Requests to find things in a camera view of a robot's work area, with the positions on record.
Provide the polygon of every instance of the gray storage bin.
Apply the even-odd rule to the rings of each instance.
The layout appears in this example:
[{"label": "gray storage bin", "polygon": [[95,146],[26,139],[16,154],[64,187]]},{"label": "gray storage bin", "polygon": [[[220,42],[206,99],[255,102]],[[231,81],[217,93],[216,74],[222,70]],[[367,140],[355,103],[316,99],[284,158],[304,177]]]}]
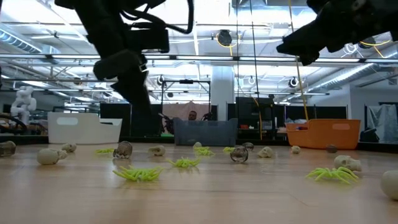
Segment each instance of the gray storage bin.
[{"label": "gray storage bin", "polygon": [[174,141],[178,146],[235,146],[238,119],[229,121],[183,121],[174,118]]}]

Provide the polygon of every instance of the white robot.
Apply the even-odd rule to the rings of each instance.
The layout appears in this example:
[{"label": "white robot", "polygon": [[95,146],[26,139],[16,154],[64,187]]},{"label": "white robot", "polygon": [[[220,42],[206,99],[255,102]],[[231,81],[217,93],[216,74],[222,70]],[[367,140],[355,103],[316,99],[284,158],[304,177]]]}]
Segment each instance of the white robot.
[{"label": "white robot", "polygon": [[36,99],[32,97],[32,93],[33,87],[22,86],[17,91],[15,102],[11,105],[11,116],[21,115],[21,121],[24,124],[29,124],[30,111],[36,110]]}]

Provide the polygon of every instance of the white column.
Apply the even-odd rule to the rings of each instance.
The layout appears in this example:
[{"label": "white column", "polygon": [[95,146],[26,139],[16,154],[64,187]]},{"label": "white column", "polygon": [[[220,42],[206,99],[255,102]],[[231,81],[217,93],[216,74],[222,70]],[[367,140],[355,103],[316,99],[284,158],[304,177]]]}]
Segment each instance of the white column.
[{"label": "white column", "polygon": [[227,103],[234,103],[234,75],[232,67],[213,67],[210,101],[218,105],[218,121],[226,121]]}]

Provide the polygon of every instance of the white bin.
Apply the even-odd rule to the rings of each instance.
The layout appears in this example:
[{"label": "white bin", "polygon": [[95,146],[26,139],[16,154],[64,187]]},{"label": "white bin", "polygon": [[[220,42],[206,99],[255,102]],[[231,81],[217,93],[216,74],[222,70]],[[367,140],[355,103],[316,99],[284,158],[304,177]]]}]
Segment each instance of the white bin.
[{"label": "white bin", "polygon": [[119,142],[122,119],[100,119],[94,113],[49,113],[50,144]]}]

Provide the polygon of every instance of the orange bin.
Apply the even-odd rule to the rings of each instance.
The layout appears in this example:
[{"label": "orange bin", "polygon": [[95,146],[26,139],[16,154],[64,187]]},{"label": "orange bin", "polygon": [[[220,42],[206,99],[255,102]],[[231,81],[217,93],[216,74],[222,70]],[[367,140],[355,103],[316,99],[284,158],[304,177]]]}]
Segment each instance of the orange bin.
[{"label": "orange bin", "polygon": [[291,146],[325,149],[332,144],[353,150],[358,144],[360,124],[357,119],[311,119],[305,124],[287,123],[286,131]]}]

